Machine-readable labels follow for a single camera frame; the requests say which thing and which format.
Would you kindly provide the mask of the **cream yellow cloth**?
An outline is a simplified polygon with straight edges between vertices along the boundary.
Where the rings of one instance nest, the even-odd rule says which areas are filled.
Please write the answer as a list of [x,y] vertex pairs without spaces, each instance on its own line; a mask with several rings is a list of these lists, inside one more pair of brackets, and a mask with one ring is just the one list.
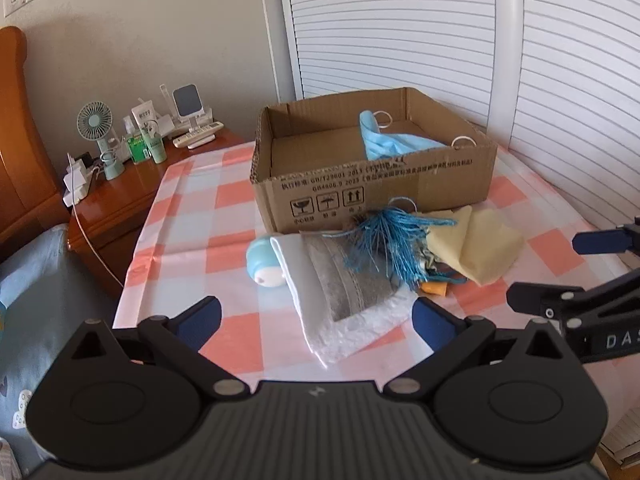
[[478,286],[502,278],[524,246],[524,236],[490,208],[464,206],[457,210],[431,211],[419,217],[452,221],[446,226],[428,227],[427,249]]

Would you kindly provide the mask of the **grey small fabric pouch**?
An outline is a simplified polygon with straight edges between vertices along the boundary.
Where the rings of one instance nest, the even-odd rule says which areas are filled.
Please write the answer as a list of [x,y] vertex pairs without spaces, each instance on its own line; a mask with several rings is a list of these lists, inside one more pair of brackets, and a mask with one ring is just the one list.
[[378,270],[380,258],[364,263],[349,260],[352,244],[347,237],[307,234],[303,242],[334,322],[378,306],[398,291],[396,278]]

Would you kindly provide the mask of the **blue tassel sachet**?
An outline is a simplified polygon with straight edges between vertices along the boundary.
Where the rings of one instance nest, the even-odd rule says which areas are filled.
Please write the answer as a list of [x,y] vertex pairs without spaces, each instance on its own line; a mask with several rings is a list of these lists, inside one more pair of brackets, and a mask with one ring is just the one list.
[[424,283],[463,284],[466,277],[444,263],[427,247],[427,237],[440,226],[455,226],[453,218],[435,218],[405,211],[394,197],[383,208],[357,214],[352,225],[340,232],[326,231],[325,238],[344,240],[345,264],[354,271],[376,271],[414,290]]

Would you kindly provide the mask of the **white lace-edged cloth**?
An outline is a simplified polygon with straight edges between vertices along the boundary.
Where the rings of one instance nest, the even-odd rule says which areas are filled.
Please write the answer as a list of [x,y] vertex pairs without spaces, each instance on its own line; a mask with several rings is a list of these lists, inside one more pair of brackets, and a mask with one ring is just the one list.
[[298,233],[271,237],[300,319],[306,344],[319,362],[328,366],[357,353],[408,320],[418,295],[399,282],[398,291],[382,304],[334,322],[326,296]]

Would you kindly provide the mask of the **blue surgical face mask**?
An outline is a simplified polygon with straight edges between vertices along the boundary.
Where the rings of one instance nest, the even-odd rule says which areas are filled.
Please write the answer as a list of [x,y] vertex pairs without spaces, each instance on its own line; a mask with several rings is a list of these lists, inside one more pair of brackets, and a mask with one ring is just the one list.
[[369,162],[411,153],[446,148],[442,142],[413,133],[390,133],[393,116],[385,110],[363,110],[359,114],[360,136]]

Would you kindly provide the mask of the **light blue round toy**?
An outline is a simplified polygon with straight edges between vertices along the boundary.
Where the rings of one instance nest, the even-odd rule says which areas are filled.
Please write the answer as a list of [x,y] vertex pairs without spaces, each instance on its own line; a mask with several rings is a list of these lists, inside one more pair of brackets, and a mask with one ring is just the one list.
[[246,270],[259,286],[276,288],[285,284],[285,276],[276,253],[271,246],[271,237],[261,236],[247,247]]

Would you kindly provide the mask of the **pink white checkered tablecloth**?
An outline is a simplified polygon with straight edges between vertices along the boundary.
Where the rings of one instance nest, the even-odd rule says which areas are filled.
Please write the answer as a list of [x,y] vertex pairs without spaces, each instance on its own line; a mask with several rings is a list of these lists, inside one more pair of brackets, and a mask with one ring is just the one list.
[[[247,246],[265,231],[250,185],[253,145],[195,155],[170,166],[138,239],[115,316],[130,327],[154,314],[174,316],[205,296],[222,307],[222,323],[203,354],[256,384],[263,379],[384,384],[427,357],[410,323],[341,362],[323,365],[309,351],[286,287],[267,288],[246,270]],[[457,316],[479,314],[500,327],[521,327],[506,305],[515,282],[591,288],[626,272],[614,256],[578,256],[573,236],[587,229],[548,183],[507,152],[497,156],[487,206],[525,238],[520,258],[495,284],[451,287],[442,305]]]

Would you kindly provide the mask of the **wooden nightstand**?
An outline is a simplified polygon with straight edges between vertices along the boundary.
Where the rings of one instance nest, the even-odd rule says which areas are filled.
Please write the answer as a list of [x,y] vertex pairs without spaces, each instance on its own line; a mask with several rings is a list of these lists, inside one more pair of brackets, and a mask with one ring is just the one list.
[[77,206],[67,232],[67,247],[78,255],[107,296],[117,299],[124,288],[134,248],[155,195],[168,168],[192,155],[231,148],[244,140],[231,130],[217,132],[216,139],[194,150],[165,143],[167,159],[127,162],[124,173],[91,183],[88,196]]

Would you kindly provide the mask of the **grey cloud-print bedding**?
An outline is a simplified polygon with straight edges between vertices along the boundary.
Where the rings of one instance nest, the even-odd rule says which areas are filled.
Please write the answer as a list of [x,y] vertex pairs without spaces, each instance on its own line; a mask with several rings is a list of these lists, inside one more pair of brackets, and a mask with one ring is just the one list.
[[26,406],[87,318],[111,323],[117,301],[67,248],[66,224],[43,232],[1,265],[1,437],[23,474],[40,464]]

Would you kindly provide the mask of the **white power strip charger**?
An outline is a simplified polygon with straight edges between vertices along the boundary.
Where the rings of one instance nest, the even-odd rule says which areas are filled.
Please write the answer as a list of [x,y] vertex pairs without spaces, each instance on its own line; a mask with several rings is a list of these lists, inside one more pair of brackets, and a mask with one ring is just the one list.
[[67,155],[67,161],[66,174],[63,178],[66,188],[63,203],[67,208],[73,208],[88,196],[91,182],[99,168],[96,165],[88,168],[80,158],[74,159],[70,155]]

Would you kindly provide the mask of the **green tube bottle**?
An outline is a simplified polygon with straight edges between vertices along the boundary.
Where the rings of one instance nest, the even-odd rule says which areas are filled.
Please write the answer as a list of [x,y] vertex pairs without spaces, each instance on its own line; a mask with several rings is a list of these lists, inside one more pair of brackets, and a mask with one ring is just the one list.
[[164,162],[167,155],[163,138],[158,130],[158,123],[155,120],[149,120],[141,127],[141,134],[154,162],[157,165]]

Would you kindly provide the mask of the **green small box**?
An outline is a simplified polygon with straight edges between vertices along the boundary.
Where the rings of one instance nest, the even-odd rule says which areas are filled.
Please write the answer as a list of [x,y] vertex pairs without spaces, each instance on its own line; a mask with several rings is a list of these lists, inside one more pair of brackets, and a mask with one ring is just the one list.
[[150,153],[141,134],[128,134],[126,142],[132,162],[137,165],[150,158]]

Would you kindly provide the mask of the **white louvered closet door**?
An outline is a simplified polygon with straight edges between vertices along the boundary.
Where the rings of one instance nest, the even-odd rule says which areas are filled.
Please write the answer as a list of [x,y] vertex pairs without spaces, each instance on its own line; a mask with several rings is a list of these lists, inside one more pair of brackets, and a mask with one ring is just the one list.
[[587,223],[639,212],[639,0],[269,0],[278,104],[415,88]]

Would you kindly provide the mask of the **wooden bed headboard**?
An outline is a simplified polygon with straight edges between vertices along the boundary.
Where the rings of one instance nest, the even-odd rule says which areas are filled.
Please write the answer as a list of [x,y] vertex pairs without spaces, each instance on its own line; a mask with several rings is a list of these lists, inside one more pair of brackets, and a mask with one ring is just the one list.
[[27,40],[15,26],[0,32],[1,259],[70,220],[52,162],[30,112],[24,64]]

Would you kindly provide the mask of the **white remote control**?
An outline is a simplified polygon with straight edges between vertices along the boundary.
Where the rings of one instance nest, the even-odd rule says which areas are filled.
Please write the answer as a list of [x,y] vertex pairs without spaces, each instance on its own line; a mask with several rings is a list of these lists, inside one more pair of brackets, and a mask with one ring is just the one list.
[[175,148],[193,150],[215,140],[217,132],[223,128],[224,124],[222,122],[212,122],[209,125],[197,126],[187,133],[183,133],[182,136],[177,136],[172,140],[172,144],[174,144]]

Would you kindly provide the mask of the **brown cardboard box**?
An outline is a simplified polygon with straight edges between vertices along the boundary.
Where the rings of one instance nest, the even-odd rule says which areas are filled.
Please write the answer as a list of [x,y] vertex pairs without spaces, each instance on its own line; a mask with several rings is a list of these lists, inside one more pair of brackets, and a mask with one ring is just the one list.
[[[370,160],[359,127],[365,110],[392,116],[393,133],[438,148]],[[265,107],[250,170],[267,232],[340,230],[355,214],[408,197],[421,212],[486,200],[498,146],[415,88],[362,90]]]

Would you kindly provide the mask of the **white card box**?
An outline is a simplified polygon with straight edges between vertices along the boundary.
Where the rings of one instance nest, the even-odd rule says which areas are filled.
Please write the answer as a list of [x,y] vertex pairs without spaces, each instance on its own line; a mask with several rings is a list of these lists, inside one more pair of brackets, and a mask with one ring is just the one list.
[[158,136],[158,121],[155,107],[151,100],[142,101],[133,107],[131,115],[140,130],[144,130],[150,136]]

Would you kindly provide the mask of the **white stand with screen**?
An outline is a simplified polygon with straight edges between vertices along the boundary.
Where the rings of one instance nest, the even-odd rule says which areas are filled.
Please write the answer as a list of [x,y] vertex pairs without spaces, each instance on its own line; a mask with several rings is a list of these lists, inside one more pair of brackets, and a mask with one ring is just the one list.
[[214,121],[213,110],[203,105],[195,84],[185,84],[172,91],[168,90],[166,84],[161,84],[160,93],[168,106],[175,130],[203,127]]

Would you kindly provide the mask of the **green desk fan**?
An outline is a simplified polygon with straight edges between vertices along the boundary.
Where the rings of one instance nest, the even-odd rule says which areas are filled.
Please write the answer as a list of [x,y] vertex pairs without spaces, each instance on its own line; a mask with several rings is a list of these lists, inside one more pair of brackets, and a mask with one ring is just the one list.
[[113,128],[110,107],[101,101],[85,104],[77,115],[76,127],[85,140],[96,142],[105,179],[118,178],[124,172],[124,164],[118,154],[120,141]]

